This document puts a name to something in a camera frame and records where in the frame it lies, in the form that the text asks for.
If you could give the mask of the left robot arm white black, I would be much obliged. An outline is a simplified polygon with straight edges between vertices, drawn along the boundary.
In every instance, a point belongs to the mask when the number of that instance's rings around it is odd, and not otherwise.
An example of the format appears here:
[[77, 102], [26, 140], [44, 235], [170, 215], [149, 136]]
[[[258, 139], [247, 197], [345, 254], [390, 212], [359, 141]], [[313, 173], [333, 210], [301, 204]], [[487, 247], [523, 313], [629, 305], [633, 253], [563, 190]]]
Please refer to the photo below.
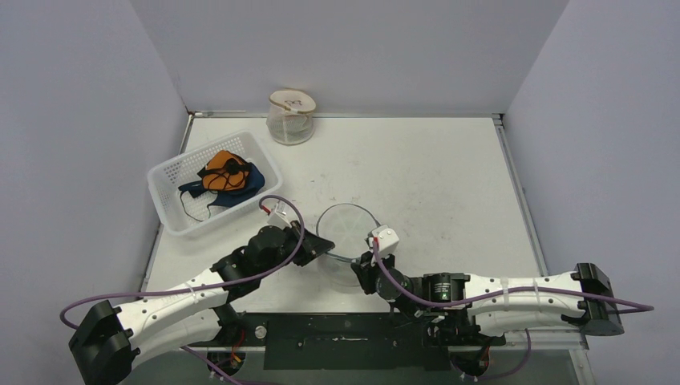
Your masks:
[[233, 343], [240, 326], [233, 301], [257, 290], [265, 272], [307, 265], [334, 247], [298, 221], [283, 229], [267, 225], [181, 285], [118, 306], [109, 300], [93, 305], [69, 342], [83, 381], [118, 384], [141, 363], [179, 347]]

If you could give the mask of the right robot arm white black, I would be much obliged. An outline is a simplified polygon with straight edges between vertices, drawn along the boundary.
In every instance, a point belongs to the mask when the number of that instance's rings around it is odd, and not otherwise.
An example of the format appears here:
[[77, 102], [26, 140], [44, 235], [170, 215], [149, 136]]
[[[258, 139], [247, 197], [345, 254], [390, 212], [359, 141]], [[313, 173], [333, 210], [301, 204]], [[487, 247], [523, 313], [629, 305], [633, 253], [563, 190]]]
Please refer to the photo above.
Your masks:
[[465, 344], [540, 327], [594, 336], [624, 332], [610, 279], [592, 263], [538, 278], [464, 273], [408, 277], [395, 268], [393, 255], [378, 264], [366, 252], [350, 268], [364, 293], [377, 294], [391, 312], [430, 323], [431, 333]]

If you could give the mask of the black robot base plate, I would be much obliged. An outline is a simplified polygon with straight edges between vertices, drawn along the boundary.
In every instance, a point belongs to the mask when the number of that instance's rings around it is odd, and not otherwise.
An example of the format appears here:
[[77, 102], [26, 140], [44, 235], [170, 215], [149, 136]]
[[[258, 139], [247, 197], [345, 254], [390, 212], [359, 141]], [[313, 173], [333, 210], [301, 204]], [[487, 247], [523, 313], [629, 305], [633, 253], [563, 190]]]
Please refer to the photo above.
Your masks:
[[242, 315], [199, 347], [264, 353], [266, 370], [391, 370], [419, 367], [446, 371], [450, 356], [475, 358], [504, 337], [471, 334], [451, 320], [407, 321], [401, 314]]

